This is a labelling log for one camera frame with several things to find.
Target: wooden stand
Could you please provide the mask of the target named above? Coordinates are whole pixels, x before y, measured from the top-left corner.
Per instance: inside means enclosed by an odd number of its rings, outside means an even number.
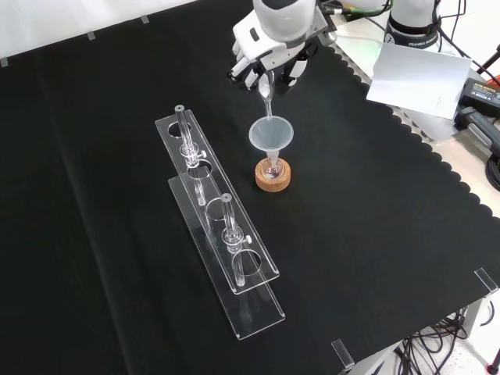
[[[259,188],[269,193],[277,193],[284,190],[290,184],[291,170],[290,166],[283,159],[278,159],[283,163],[283,174],[278,178],[265,178],[263,176],[263,163],[266,159],[262,159],[255,167],[255,182]]]

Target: white wall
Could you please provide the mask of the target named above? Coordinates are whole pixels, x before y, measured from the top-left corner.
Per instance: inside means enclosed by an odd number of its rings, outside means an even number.
[[[0,58],[193,0],[0,0]]]

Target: clear acrylic stand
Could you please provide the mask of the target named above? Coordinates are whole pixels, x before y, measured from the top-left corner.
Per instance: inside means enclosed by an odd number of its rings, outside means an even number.
[[[156,121],[179,173],[172,192],[237,338],[284,319],[268,282],[279,276],[191,111]]]

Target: test tube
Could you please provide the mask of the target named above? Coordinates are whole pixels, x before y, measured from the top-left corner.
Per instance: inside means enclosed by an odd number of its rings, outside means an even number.
[[[182,137],[182,144],[187,151],[192,150],[193,141],[191,140],[191,132],[189,131],[188,121],[186,120],[184,106],[177,105],[175,107],[175,114],[177,116],[177,124],[179,125],[180,135]]]
[[[232,200],[233,196],[229,193],[224,193],[220,196],[224,223],[226,224],[226,235],[227,239],[231,242],[238,236],[238,225],[236,224],[236,219],[234,218],[233,205],[231,204]]]
[[[195,168],[199,165],[199,158],[206,157],[205,151],[198,154],[198,145],[191,140],[191,132],[189,131],[189,124],[186,120],[186,113],[183,105],[176,105],[175,114],[177,116],[177,124],[179,125],[180,135],[182,137],[182,146],[180,147],[180,154],[186,159],[188,168]]]
[[[234,254],[232,262],[234,278],[236,279],[236,285],[243,287],[245,285],[245,275],[243,273],[243,262],[240,253],[243,233],[239,230],[236,219],[234,218],[233,205],[231,204],[232,200],[233,196],[229,193],[224,193],[220,196],[224,223],[226,224],[225,242],[227,250]]]
[[[191,177],[193,177],[193,181],[195,182],[195,193],[196,198],[198,199],[198,205],[205,205],[205,192],[203,190],[203,184],[200,181],[200,177],[198,175],[198,168],[193,168],[191,170]]]

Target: hole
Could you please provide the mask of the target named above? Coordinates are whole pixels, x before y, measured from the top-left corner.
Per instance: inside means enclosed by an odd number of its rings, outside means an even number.
[[[188,168],[187,174],[191,178],[205,178],[210,176],[212,172],[212,164],[208,160],[200,159],[200,163],[196,168]]]
[[[189,131],[191,131],[191,125],[188,123]],[[169,126],[169,134],[174,138],[180,138],[180,128],[177,122],[171,123]]]
[[[254,41],[259,41],[259,39],[260,39],[259,35],[257,34],[257,31],[255,30],[254,27],[250,29],[250,35],[252,36],[252,39]]]
[[[251,276],[259,272],[260,265],[262,264],[260,255],[249,248],[244,248],[233,256],[231,263],[234,272],[243,276]]]
[[[224,220],[220,198],[214,198],[209,202],[209,204],[206,206],[206,215],[211,220]]]

